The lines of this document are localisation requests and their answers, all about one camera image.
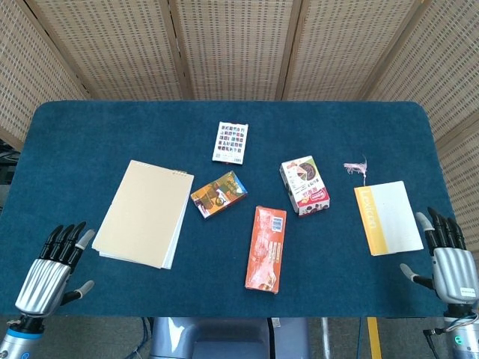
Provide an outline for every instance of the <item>snack box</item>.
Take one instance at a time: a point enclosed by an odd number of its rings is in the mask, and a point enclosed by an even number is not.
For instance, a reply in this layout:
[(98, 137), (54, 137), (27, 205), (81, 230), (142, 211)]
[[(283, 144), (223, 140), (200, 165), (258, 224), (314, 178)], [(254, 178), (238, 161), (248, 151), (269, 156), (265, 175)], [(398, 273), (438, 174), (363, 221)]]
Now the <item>snack box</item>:
[(257, 206), (245, 287), (278, 293), (286, 211)]
[(283, 162), (279, 172), (299, 217), (329, 208), (329, 194), (313, 156)]
[(233, 171), (193, 192), (191, 199), (204, 218), (244, 198), (248, 192)]

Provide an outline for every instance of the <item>table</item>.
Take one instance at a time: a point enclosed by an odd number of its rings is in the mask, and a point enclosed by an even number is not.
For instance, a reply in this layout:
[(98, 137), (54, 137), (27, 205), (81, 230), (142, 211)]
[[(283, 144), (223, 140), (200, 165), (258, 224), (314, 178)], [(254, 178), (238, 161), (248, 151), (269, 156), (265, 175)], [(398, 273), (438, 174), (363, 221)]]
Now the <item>table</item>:
[[(212, 162), (219, 121), (248, 123), (243, 166)], [(331, 207), (297, 218), (279, 165), (312, 155)], [(428, 275), (426, 251), (372, 257), (344, 162), (367, 158), (367, 184), (403, 180), (413, 211), (452, 208), (424, 110), (413, 102), (62, 101), (36, 111), (0, 217), (0, 313), (58, 224), (99, 228), (130, 161), (195, 175), (192, 190), (234, 170), (248, 197), (204, 220), (189, 203), (171, 270), (87, 250), (69, 288), (87, 297), (59, 313), (92, 316), (439, 316), (433, 292), (399, 265)], [(280, 292), (244, 288), (256, 205), (287, 210)]]

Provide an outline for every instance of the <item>silver robotic hand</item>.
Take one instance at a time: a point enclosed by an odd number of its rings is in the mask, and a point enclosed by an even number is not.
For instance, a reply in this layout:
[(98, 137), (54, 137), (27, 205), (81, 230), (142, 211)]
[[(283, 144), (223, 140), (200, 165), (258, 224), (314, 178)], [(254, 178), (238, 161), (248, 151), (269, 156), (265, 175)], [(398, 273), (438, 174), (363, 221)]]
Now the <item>silver robotic hand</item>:
[(422, 213), (416, 219), (422, 226), (433, 264), (433, 278), (414, 273), (406, 264), (401, 270), (412, 282), (434, 290), (448, 309), (444, 313), (445, 326), (425, 330), (424, 336), (439, 358), (431, 337), (446, 334), (454, 359), (479, 359), (479, 316), (473, 311), (479, 300), (478, 272), (467, 251), (463, 232), (452, 218), (444, 218), (432, 208), (427, 209), (433, 224)]
[(85, 225), (82, 222), (77, 226), (58, 226), (46, 240), (16, 299), (15, 306), (21, 316), (8, 322), (0, 358), (30, 359), (43, 336), (43, 320), (61, 305), (83, 298), (93, 288), (94, 282), (89, 280), (82, 287), (65, 292), (83, 250), (95, 235), (93, 230), (87, 230), (79, 240)]

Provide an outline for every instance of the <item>yellow stripe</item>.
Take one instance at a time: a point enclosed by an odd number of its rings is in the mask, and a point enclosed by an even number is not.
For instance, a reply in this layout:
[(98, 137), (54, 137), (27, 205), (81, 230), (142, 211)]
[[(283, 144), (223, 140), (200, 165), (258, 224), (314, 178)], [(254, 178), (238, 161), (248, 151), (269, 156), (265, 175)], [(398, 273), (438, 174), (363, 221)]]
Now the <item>yellow stripe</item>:
[(372, 359), (381, 359), (381, 345), (379, 343), (379, 332), (377, 331), (377, 319), (367, 318), (367, 329), (369, 331), (369, 343), (371, 345)]
[(388, 246), (386, 245), (381, 221), (377, 214), (371, 187), (354, 188), (354, 193), (358, 201), (359, 211), (371, 254), (374, 256), (387, 254)]

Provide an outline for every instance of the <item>black fingertip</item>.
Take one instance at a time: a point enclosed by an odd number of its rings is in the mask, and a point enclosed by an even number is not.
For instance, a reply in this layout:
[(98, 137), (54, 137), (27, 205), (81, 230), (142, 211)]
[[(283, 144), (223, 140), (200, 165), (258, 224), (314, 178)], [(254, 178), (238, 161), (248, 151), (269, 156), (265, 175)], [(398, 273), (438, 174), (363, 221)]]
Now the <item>black fingertip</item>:
[(76, 242), (79, 234), (83, 231), (85, 228), (87, 222), (82, 222), (78, 226), (76, 226), (71, 232), (70, 235), (68, 236), (68, 241), (73, 241)]
[(451, 226), (451, 231), (456, 240), (457, 247), (459, 249), (466, 250), (466, 243), (464, 242), (464, 235), (463, 235), (463, 231), (461, 230), (461, 227), (459, 227), (457, 222), (452, 218), (448, 218), (448, 223)]
[(446, 240), (446, 234), (444, 231), (444, 226), (442, 224), (442, 217), (441, 215), (435, 211), (435, 209), (431, 207), (427, 207), (427, 211), (431, 215), (431, 218), (433, 219), (433, 226), (434, 229), (436, 230), (436, 237), (437, 237), (437, 242), (439, 247), (447, 247), (448, 242)]
[(452, 231), (452, 228), (449, 224), (449, 221), (444, 218), (444, 217), (441, 217), (441, 222), (442, 222), (442, 225), (444, 226), (444, 232), (446, 234), (446, 241), (448, 242), (448, 247), (450, 248), (457, 248), (458, 245), (457, 245), (457, 242), (456, 242), (456, 239), (455, 239), (455, 235)]
[(48, 236), (48, 239), (46, 240), (46, 243), (53, 243), (57, 237), (57, 235), (63, 230), (63, 226), (60, 224), (58, 227), (56, 227)]
[(49, 255), (50, 260), (58, 261), (60, 257), (61, 250), (63, 249), (64, 243), (67, 240), (67, 237), (70, 235), (71, 231), (75, 228), (73, 224), (66, 227), (60, 235), (58, 235), (53, 243), (52, 252)]
[(48, 236), (48, 238), (46, 239), (45, 241), (45, 244), (43, 245), (42, 247), (42, 250), (40, 252), (40, 256), (38, 256), (38, 258), (40, 258), (41, 260), (44, 260), (46, 258), (48, 258), (48, 256), (50, 255), (51, 251), (52, 251), (52, 248), (53, 248), (53, 243), (55, 242), (55, 240), (57, 239), (58, 235), (60, 234), (61, 230), (63, 229), (63, 226), (60, 225), (58, 227), (56, 227), (51, 233), (50, 235)]
[(429, 212), (431, 217), (434, 217), (435, 215), (438, 215), (438, 213), (436, 212), (436, 210), (433, 207), (427, 207), (427, 211)]
[(70, 226), (66, 227), (63, 230), (63, 232), (61, 233), (61, 235), (58, 237), (58, 241), (56, 241), (56, 242), (65, 241), (68, 238), (68, 236), (70, 235), (70, 233), (72, 232), (73, 228), (75, 228), (74, 224), (71, 224)]

